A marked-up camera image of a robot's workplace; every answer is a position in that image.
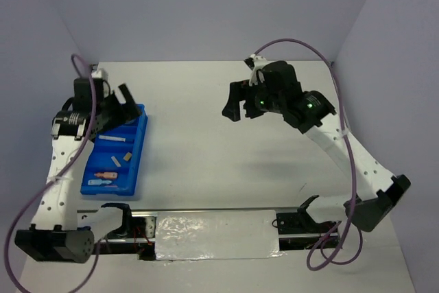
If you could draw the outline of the blue white marker pen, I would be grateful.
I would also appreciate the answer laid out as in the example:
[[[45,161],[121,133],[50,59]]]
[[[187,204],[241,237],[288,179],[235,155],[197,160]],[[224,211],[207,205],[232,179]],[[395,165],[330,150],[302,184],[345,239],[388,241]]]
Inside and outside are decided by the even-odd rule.
[[[124,138],[124,137],[114,137],[114,136],[108,136],[108,135],[99,135],[98,139],[104,140],[104,141],[126,142],[126,138]]]

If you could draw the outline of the tan small eraser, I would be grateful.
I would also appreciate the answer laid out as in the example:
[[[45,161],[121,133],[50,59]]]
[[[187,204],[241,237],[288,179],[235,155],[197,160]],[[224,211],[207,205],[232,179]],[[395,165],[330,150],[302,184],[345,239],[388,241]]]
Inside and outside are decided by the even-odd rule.
[[[132,158],[132,154],[130,152],[127,152],[123,157],[124,161],[129,161],[131,158]]]

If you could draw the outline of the grey rectangular eraser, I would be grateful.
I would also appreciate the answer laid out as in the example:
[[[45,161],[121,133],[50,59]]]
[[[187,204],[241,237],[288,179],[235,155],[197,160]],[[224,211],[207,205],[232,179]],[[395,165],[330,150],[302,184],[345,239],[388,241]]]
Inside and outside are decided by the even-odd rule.
[[[111,156],[111,160],[117,167],[121,167],[121,163],[117,160],[115,156]]]

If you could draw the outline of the orange correction tape case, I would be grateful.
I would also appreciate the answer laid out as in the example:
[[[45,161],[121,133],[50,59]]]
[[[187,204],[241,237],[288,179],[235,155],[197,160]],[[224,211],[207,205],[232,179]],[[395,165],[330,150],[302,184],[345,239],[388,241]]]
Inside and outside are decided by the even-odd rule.
[[[105,179],[105,180],[116,180],[118,177],[118,173],[117,172],[97,172],[97,173],[94,173],[94,177]]]

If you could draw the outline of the blue correction tape case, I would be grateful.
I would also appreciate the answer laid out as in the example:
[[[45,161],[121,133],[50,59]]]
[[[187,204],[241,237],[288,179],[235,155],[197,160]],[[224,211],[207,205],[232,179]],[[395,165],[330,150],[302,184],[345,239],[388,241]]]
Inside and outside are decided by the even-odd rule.
[[[92,180],[88,180],[86,183],[87,187],[104,187],[104,186],[108,186],[108,185],[112,185],[113,181],[112,180],[103,180],[103,179],[92,179]]]

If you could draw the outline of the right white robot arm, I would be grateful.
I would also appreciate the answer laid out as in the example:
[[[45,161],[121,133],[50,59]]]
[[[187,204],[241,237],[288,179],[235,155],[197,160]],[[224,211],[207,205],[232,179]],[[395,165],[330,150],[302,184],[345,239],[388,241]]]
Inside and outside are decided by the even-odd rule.
[[[342,123],[321,92],[303,90],[292,65],[262,56],[251,56],[245,64],[251,76],[230,83],[223,116],[236,122],[242,116],[254,119],[266,113],[280,114],[356,182],[353,196],[308,198],[298,208],[299,227],[314,232],[321,223],[350,220],[361,231],[373,231],[409,189],[409,178],[383,167]]]

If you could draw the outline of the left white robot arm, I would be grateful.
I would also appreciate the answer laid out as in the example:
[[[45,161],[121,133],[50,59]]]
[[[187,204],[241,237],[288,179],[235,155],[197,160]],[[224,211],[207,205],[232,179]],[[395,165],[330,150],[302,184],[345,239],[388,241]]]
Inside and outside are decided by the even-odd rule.
[[[103,204],[97,212],[78,219],[80,188],[86,164],[100,133],[141,116],[141,109],[125,84],[120,103],[108,86],[103,69],[73,83],[73,97],[55,115],[51,127],[52,158],[45,191],[28,229],[16,232],[14,243],[38,262],[85,263],[96,243],[114,233],[129,236],[134,229],[130,206]]]

